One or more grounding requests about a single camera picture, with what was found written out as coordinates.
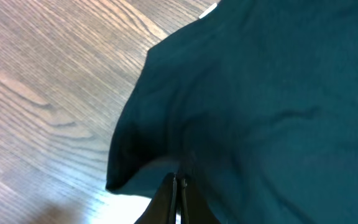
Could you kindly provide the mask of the black t-shirt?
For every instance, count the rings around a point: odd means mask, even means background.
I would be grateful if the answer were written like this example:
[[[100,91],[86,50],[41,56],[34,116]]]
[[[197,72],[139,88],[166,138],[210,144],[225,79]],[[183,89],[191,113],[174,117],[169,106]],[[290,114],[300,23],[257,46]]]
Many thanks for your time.
[[[358,223],[358,0],[221,1],[152,47],[106,188],[176,170],[222,223]]]

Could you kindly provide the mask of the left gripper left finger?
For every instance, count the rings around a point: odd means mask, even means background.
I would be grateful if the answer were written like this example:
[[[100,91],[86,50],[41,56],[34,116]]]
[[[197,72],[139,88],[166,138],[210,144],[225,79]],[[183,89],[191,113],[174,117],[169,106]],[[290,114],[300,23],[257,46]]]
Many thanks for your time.
[[[176,224],[177,191],[176,175],[167,174],[144,213],[134,224]]]

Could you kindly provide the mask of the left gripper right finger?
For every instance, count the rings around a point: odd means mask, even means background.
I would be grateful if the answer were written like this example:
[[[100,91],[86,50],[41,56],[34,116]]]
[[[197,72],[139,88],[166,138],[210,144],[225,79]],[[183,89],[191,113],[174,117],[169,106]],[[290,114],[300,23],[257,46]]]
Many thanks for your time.
[[[221,224],[193,180],[179,177],[178,191],[181,224]]]

